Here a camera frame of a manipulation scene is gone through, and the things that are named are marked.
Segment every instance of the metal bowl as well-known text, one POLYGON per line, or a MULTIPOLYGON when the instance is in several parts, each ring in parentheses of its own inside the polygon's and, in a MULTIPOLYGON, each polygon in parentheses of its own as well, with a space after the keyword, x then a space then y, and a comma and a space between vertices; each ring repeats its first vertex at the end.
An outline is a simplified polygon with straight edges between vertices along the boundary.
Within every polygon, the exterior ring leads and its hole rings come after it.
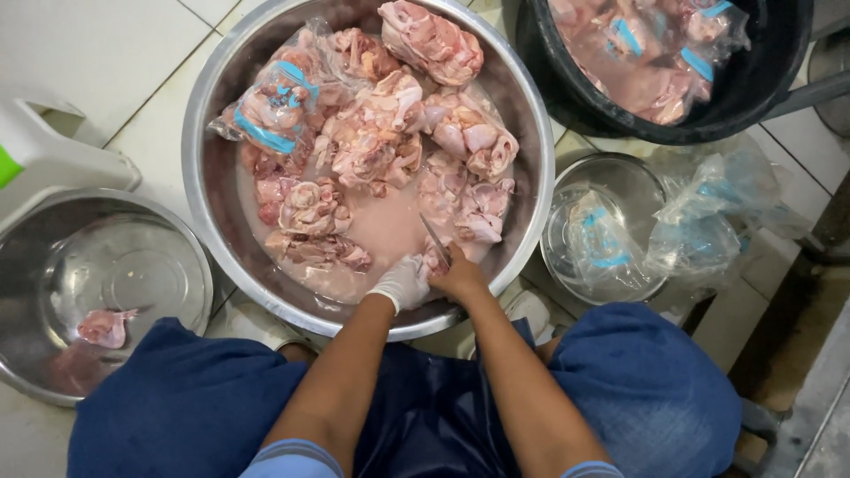
POLYGON ((213 306, 207 256, 189 228, 124 191, 49 196, 0 234, 0 270, 0 378, 55 405, 84 398, 160 317, 202 335, 213 306), (139 309, 121 349, 79 338, 98 309, 139 309))
MULTIPOLYGON (((236 193, 236 143, 205 131, 231 101, 250 86, 253 74, 307 19, 321 15, 333 30, 358 26, 378 33, 383 0, 269 1, 246 15, 221 41, 204 66, 186 109, 183 178, 198 233, 239 288, 286 321, 333 336, 353 306, 323 298, 281 272, 252 235, 236 193)), ((540 238, 552 200, 552 130, 540 94, 517 55, 499 33, 458 3, 414 0, 478 37, 484 50, 482 87, 517 137, 517 191, 504 218, 503 241, 481 263, 490 290, 500 293, 522 270, 540 238)), ((415 339, 450 327, 460 310, 444 300, 399 314, 390 341, 415 339)))
POLYGON ((651 276, 639 289, 616 280, 589 287, 574 267, 567 229, 570 210, 588 191, 596 191, 606 208, 619 220, 645 252, 657 213, 667 200, 661 182, 634 156, 600 152, 585 156, 566 168, 555 182, 549 217, 540 241, 543 260, 552 277, 588 304, 646 302, 666 285, 666 277, 651 276))

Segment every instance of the blue shorts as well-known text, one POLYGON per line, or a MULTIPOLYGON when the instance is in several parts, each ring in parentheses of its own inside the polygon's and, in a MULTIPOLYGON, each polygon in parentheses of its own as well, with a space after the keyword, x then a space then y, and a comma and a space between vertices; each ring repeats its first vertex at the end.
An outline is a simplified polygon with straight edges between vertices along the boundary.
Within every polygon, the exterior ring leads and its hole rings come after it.
MULTIPOLYGON (((530 343, 525 321, 515 322, 530 343)), ((708 478, 732 462, 740 400, 678 327, 642 304, 588 311, 553 377, 630 478, 708 478)), ((70 478, 236 477, 306 372, 258 342, 161 319, 77 406, 70 478)), ((520 476, 480 364, 387 344, 354 476, 520 476)))

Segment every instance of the black bucket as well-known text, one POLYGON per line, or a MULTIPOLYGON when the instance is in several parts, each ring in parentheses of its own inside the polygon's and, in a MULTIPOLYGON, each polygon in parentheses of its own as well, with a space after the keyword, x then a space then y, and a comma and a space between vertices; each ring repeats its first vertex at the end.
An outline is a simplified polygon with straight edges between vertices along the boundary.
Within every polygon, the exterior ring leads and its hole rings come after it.
POLYGON ((558 34, 548 0, 523 0, 517 53, 540 89, 549 114, 567 128, 602 137, 634 136, 662 145, 727 138, 756 124, 783 101, 806 55, 812 0, 736 0, 750 14, 749 51, 732 55, 711 89, 675 126, 636 117, 609 100, 579 70, 558 34))

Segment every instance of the person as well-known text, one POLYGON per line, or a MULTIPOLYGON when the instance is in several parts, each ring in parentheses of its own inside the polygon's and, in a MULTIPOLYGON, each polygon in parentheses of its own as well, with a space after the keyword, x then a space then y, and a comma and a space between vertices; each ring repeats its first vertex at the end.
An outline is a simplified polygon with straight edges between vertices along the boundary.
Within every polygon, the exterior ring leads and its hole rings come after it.
POLYGON ((535 349, 529 321, 510 321, 450 250, 429 283, 468 313, 475 360, 386 344, 428 292, 421 257, 388 271, 319 355, 288 327, 280 347, 279 322, 258 337, 273 350, 164 318, 78 404, 68 476, 701 478, 731 464, 740 400, 678 327, 607 304, 535 349))

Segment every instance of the green object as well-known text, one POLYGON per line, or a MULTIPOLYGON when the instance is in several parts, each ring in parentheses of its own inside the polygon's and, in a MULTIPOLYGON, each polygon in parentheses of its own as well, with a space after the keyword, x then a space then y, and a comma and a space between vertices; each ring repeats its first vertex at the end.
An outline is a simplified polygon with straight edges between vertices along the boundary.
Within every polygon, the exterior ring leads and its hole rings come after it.
POLYGON ((0 189, 6 187, 23 170, 24 168, 3 149, 3 145, 0 145, 0 189))

